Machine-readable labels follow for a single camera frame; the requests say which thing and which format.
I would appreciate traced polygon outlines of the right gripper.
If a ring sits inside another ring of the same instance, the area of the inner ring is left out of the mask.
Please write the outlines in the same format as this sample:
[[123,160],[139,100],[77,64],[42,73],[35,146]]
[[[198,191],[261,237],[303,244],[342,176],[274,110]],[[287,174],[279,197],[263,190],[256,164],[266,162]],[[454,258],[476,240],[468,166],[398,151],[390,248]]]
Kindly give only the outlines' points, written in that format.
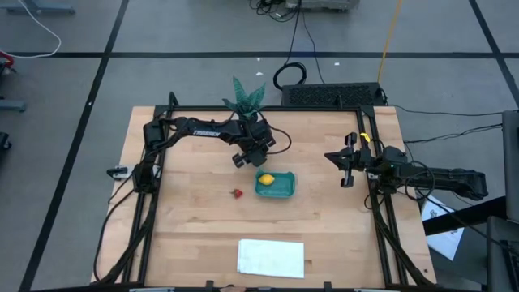
[[345,177],[341,180],[341,187],[344,188],[354,185],[353,170],[364,171],[371,163],[369,148],[354,149],[357,139],[358,135],[351,132],[345,137],[345,148],[337,152],[326,152],[324,154],[339,170],[345,171]]

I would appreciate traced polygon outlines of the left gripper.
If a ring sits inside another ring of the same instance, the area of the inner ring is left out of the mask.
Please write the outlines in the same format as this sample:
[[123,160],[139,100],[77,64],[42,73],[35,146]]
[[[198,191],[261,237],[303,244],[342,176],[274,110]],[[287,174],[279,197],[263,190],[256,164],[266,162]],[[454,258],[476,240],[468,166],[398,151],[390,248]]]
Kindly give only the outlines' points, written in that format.
[[242,138],[236,142],[236,145],[242,150],[242,154],[233,155],[232,161],[237,168],[245,164],[251,164],[254,167],[262,166],[267,161],[269,148],[275,143],[276,141],[271,136],[259,140]]

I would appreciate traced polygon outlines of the teal plastic container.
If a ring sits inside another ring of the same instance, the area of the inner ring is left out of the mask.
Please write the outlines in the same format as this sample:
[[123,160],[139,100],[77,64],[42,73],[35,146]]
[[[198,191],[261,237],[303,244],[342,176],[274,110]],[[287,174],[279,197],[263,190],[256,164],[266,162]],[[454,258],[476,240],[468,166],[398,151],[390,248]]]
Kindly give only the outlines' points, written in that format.
[[[265,173],[275,177],[274,183],[270,186],[265,186],[258,182],[258,177]],[[295,193],[295,186],[296,176],[292,172],[265,172],[259,170],[255,173],[254,190],[261,197],[289,199]]]

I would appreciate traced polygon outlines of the green snake plant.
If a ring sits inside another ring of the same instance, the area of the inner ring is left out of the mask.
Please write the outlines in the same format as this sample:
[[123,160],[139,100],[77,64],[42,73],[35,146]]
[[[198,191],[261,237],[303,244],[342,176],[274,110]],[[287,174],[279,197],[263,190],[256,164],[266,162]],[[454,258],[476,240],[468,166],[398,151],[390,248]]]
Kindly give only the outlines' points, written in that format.
[[235,76],[232,79],[235,102],[229,99],[223,99],[224,105],[235,112],[239,119],[250,120],[254,114],[260,111],[261,102],[265,95],[265,84],[251,93],[246,93],[242,83]]

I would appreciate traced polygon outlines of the white folded cloth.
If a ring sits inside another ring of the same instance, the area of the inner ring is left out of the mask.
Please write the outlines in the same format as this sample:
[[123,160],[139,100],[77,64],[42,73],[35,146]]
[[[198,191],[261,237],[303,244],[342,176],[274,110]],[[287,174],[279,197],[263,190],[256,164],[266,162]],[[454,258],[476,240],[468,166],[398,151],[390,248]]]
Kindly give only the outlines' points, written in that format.
[[304,244],[296,242],[240,239],[237,272],[267,277],[303,279]]

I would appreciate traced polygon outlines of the white paper sheet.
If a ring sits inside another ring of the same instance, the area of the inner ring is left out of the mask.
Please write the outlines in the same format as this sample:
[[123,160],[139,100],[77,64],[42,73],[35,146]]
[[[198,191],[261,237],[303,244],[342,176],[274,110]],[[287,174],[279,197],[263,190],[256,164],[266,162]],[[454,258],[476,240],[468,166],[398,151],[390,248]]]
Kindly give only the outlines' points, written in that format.
[[453,230],[445,229],[456,222],[448,215],[453,209],[445,205],[434,196],[429,196],[421,207],[421,218],[424,229],[427,232],[435,231],[434,234],[426,236],[427,245],[433,251],[438,252],[447,260],[453,261],[457,248],[461,242],[464,228],[460,227]]

